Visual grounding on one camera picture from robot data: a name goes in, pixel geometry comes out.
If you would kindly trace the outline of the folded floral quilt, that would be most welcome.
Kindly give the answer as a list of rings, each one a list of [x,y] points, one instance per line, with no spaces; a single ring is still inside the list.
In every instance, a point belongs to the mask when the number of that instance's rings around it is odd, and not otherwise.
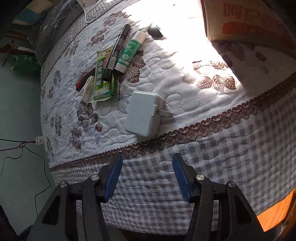
[[[81,1],[77,3],[81,6],[84,12],[84,20],[86,24],[93,23],[96,19],[100,18],[106,12],[114,8],[122,0],[100,0],[100,1]]]

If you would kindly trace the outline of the red black lighter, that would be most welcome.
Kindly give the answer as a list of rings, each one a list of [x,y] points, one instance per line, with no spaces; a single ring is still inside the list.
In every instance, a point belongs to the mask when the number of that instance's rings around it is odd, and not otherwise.
[[[86,81],[90,76],[95,75],[95,68],[91,69],[90,71],[82,72],[82,76],[79,78],[78,82],[75,85],[76,91],[80,91],[84,85],[86,84]]]

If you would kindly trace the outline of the green seaweed snack packet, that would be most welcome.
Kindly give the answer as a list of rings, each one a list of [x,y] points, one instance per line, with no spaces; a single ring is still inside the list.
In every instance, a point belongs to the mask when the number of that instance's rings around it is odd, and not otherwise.
[[[104,80],[107,72],[107,63],[111,56],[114,45],[97,51],[97,62],[95,67],[95,81],[93,90],[93,101],[105,101],[114,98],[117,93],[117,83],[111,75],[111,80]]]

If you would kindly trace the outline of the black marker pen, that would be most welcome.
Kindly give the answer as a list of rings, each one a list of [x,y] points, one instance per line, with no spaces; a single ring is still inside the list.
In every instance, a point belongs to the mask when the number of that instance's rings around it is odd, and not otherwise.
[[[102,77],[103,81],[110,82],[112,80],[112,77],[113,77],[112,73],[116,65],[116,61],[121,51],[123,42],[125,41],[129,31],[130,31],[130,25],[125,24],[118,36],[118,39],[116,40],[116,44],[114,45],[114,48],[112,49],[111,55],[109,57],[109,60],[105,68],[104,75]]]

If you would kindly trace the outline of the white power adapter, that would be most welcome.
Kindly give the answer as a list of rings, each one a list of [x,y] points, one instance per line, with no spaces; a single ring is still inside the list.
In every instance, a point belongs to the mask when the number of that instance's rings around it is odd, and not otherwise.
[[[134,91],[127,108],[124,128],[142,138],[153,138],[158,134],[162,118],[173,114],[164,109],[165,100],[157,93]]]

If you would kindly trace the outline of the dark star-pattern blanket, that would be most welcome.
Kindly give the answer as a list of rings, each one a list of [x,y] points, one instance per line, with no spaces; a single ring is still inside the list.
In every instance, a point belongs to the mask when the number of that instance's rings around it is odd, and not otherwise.
[[[45,63],[51,49],[82,13],[78,1],[57,1],[43,20],[34,25],[30,40],[40,65]]]

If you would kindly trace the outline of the green white glue stick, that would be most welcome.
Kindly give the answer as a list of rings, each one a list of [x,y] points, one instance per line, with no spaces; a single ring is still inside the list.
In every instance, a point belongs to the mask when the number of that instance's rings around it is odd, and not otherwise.
[[[142,43],[147,38],[147,34],[143,31],[137,31],[133,38],[130,40],[121,56],[119,57],[114,70],[120,74],[124,74],[130,65],[133,57],[135,56]]]

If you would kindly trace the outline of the open cardboard box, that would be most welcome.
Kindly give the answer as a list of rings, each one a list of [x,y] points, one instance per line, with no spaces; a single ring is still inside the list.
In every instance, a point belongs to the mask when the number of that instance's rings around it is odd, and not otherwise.
[[[295,37],[263,1],[201,1],[201,8],[210,41],[247,42],[295,57]]]

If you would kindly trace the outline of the small dark round object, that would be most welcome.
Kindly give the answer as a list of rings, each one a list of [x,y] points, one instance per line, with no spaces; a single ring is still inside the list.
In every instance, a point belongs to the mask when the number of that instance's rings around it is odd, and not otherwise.
[[[160,27],[154,23],[148,26],[147,33],[155,40],[165,39],[165,36],[161,33]]]

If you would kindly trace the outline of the striped folded cushion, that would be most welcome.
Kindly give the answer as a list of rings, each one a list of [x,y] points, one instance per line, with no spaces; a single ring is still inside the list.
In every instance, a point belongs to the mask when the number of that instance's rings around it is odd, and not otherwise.
[[[27,42],[34,25],[53,5],[53,1],[1,1],[1,38]]]

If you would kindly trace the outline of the floral quilted bedspread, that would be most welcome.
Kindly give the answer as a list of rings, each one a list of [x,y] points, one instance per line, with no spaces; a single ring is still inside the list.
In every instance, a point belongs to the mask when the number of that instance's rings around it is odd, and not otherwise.
[[[51,49],[41,71],[41,126],[56,183],[78,183],[122,154],[108,225],[163,235],[187,231],[192,204],[182,198],[175,153],[217,183],[238,184],[256,214],[295,189],[295,58],[250,43],[210,42],[197,1],[123,1],[95,22],[81,16]],[[147,37],[120,84],[120,96],[84,102],[75,89],[97,51],[125,24],[130,34],[157,16],[163,40]],[[159,94],[158,134],[125,128],[134,91]]]

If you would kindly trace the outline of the white power strip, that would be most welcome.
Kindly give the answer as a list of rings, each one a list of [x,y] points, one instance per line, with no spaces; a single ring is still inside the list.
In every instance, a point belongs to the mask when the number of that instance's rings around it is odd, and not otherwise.
[[[44,137],[43,136],[38,136],[35,138],[36,144],[42,145],[44,144]]]

